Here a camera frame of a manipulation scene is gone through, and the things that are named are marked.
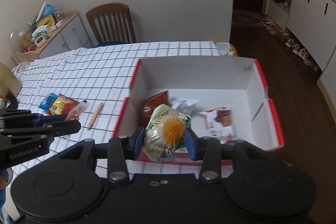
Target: door handle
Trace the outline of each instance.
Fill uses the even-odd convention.
[[[327,3],[326,6],[325,6],[324,14],[327,13],[327,9],[328,9],[328,3]]]

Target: red and white snack package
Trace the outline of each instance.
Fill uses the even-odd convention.
[[[220,107],[198,114],[204,117],[209,137],[217,138],[221,143],[238,139],[234,134],[230,107]]]
[[[5,108],[6,100],[0,95],[0,109]]]

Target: red and white box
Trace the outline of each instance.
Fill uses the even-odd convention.
[[[207,136],[204,118],[198,112],[230,106],[234,132],[257,147],[273,151],[284,145],[277,111],[268,98],[268,85],[258,60],[223,56],[168,56],[138,60],[112,137],[130,136],[138,127],[145,100],[169,90],[169,96],[197,99],[191,128]],[[151,161],[143,152],[140,161]],[[185,148],[165,164],[201,165],[191,161]],[[222,165],[230,165],[223,160]]]

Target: person's hand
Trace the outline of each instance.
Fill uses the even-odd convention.
[[[3,176],[0,176],[0,190],[5,188],[6,185],[7,185],[7,180]]]

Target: barcode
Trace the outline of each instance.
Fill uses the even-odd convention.
[[[155,161],[172,160],[174,158],[174,154],[175,151],[173,150],[163,152],[160,156],[155,157]]]

